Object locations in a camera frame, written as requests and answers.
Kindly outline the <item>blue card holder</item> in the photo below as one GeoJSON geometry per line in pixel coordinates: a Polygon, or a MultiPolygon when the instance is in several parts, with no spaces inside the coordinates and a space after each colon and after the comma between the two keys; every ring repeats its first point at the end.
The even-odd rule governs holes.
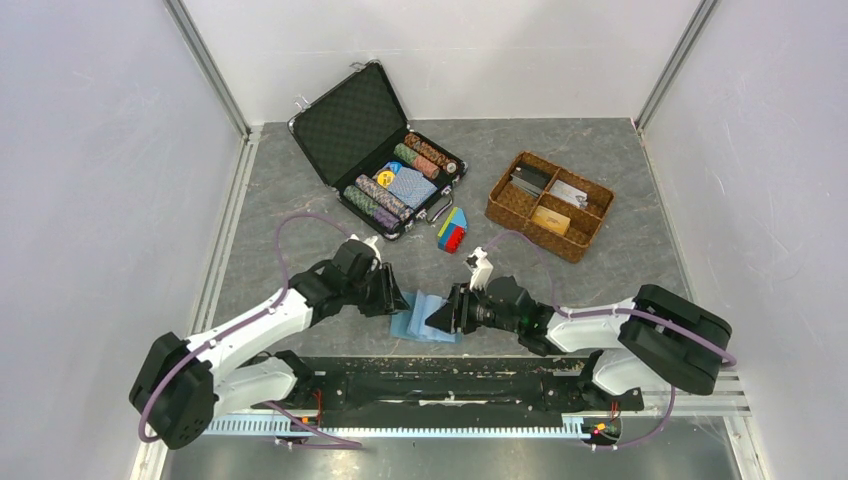
{"type": "Polygon", "coordinates": [[[425,294],[420,290],[415,293],[402,292],[401,295],[410,309],[391,316],[389,333],[392,337],[425,343],[456,344],[460,342],[460,334],[446,333],[428,326],[425,322],[430,315],[446,304],[443,297],[425,294]]]}

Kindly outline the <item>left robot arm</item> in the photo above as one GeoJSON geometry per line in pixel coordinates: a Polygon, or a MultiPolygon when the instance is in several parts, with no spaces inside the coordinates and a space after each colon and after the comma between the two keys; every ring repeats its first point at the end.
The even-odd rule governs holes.
{"type": "Polygon", "coordinates": [[[144,359],[129,402],[139,412],[141,441],[176,450],[220,416],[256,404],[306,405],[309,368],[293,353],[253,359],[264,349],[353,306],[365,317],[406,311],[392,266],[373,239],[349,237],[334,256],[294,275],[267,300],[186,339],[168,332],[144,359]]]}

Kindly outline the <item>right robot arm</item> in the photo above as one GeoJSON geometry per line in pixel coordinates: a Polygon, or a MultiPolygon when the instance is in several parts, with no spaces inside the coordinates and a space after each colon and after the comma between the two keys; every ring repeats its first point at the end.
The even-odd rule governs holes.
{"type": "Polygon", "coordinates": [[[737,363],[728,351],[727,321],[654,284],[618,303],[572,309],[537,301],[513,277],[500,277],[482,289],[455,285],[424,321],[451,334],[481,327],[510,332],[539,356],[591,351],[588,374],[577,382],[580,400],[591,408],[663,384],[707,396],[718,373],[737,363]]]}

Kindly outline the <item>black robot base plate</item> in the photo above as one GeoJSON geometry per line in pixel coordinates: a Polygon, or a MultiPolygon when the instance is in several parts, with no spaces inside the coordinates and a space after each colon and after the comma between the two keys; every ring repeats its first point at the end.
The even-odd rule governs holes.
{"type": "Polygon", "coordinates": [[[591,386],[588,357],[304,357],[279,406],[323,427],[555,427],[565,414],[640,412],[642,392],[591,386]]]}

